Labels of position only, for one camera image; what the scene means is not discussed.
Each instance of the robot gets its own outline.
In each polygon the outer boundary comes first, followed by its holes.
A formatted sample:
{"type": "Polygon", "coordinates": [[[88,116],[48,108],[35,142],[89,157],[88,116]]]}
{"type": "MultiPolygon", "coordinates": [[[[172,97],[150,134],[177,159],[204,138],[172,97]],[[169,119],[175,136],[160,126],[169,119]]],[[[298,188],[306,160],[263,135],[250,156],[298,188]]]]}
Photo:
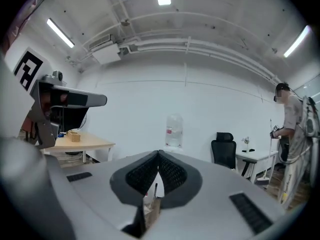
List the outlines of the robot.
{"type": "MultiPolygon", "coordinates": [[[[39,58],[31,49],[26,52],[39,58]]],[[[104,106],[107,97],[63,87],[59,72],[45,75],[41,66],[24,85],[22,63],[15,77],[1,64],[1,79],[11,83],[5,85],[11,90],[1,90],[0,101],[14,90],[18,97],[34,99],[25,110],[37,124],[36,138],[27,143],[2,134],[0,184],[24,222],[43,239],[276,239],[303,209],[286,214],[275,199],[234,171],[163,150],[62,169],[54,156],[39,149],[53,146],[60,131],[76,128],[87,110],[104,106]],[[41,106],[43,93],[50,93],[49,113],[41,106]],[[62,94],[68,95],[66,102],[61,102],[62,94]],[[158,172],[165,196],[158,220],[146,230],[143,197],[158,172]]],[[[12,111],[10,104],[6,110],[12,111]]],[[[1,133],[14,127],[4,122],[1,133]]]]}

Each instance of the broom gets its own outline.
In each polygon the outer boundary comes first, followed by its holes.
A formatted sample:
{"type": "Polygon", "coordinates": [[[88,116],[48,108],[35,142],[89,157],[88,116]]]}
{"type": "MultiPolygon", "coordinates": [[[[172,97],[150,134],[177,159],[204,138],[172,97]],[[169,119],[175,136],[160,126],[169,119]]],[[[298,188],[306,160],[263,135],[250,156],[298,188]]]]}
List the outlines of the broom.
{"type": "MultiPolygon", "coordinates": [[[[270,119],[270,131],[272,131],[272,120],[270,119]]],[[[269,156],[268,156],[268,160],[266,162],[266,168],[264,171],[264,175],[261,178],[257,178],[255,184],[258,186],[262,186],[262,185],[268,185],[270,179],[267,176],[267,170],[268,170],[268,164],[269,164],[269,160],[271,157],[271,144],[272,144],[272,138],[270,138],[270,149],[269,149],[269,156]]]]}

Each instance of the table leg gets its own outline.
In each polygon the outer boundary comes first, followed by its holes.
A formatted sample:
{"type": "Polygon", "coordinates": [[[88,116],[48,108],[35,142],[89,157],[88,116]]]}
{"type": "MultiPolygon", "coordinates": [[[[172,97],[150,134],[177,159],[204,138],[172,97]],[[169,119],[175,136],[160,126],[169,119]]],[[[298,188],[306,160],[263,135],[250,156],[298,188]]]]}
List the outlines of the table leg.
{"type": "Polygon", "coordinates": [[[83,152],[83,163],[85,164],[86,162],[87,162],[87,153],[86,153],[86,151],[84,150],[84,151],[82,151],[83,152]]]}
{"type": "Polygon", "coordinates": [[[109,149],[108,149],[108,162],[112,161],[112,156],[110,155],[110,150],[111,150],[111,147],[109,147],[109,149]]]}
{"type": "Polygon", "coordinates": [[[252,170],[252,174],[250,177],[250,181],[254,184],[255,180],[256,180],[256,176],[258,174],[257,172],[257,168],[258,168],[258,161],[256,162],[256,164],[253,165],[253,170],[252,170]]]}
{"type": "Polygon", "coordinates": [[[271,180],[272,174],[274,173],[275,163],[276,163],[276,155],[272,157],[272,164],[271,164],[271,170],[270,170],[270,176],[269,176],[270,180],[271,180]]]}

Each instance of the white t-shirt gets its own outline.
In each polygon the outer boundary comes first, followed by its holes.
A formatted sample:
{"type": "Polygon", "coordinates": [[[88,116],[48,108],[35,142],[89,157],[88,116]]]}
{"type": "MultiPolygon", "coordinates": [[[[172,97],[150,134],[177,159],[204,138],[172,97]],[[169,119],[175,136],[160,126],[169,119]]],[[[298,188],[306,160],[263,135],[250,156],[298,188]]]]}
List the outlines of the white t-shirt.
{"type": "Polygon", "coordinates": [[[288,97],[287,104],[284,105],[284,123],[283,127],[287,129],[296,129],[296,125],[302,120],[302,100],[296,95],[291,94],[288,97]]]}

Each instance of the desk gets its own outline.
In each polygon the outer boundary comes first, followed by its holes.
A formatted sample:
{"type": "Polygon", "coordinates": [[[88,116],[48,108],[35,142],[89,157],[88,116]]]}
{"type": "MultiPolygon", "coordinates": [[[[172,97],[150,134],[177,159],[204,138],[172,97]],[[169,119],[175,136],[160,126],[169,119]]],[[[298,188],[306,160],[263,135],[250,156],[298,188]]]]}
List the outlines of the desk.
{"type": "Polygon", "coordinates": [[[57,138],[53,147],[44,148],[43,152],[83,152],[83,162],[86,163],[86,151],[108,149],[108,161],[112,160],[110,149],[115,143],[99,138],[88,132],[79,132],[80,142],[72,142],[66,135],[57,138]]]}
{"type": "MultiPolygon", "coordinates": [[[[271,163],[271,173],[270,173],[270,179],[272,177],[272,174],[274,172],[275,163],[276,163],[276,155],[278,154],[278,151],[271,151],[270,159],[272,160],[271,163]]],[[[255,183],[257,174],[264,172],[268,162],[268,156],[269,151],[268,150],[257,150],[253,152],[242,152],[241,150],[236,150],[235,156],[237,159],[247,159],[256,162],[256,164],[253,167],[253,171],[250,177],[250,181],[252,183],[255,183]]]]}

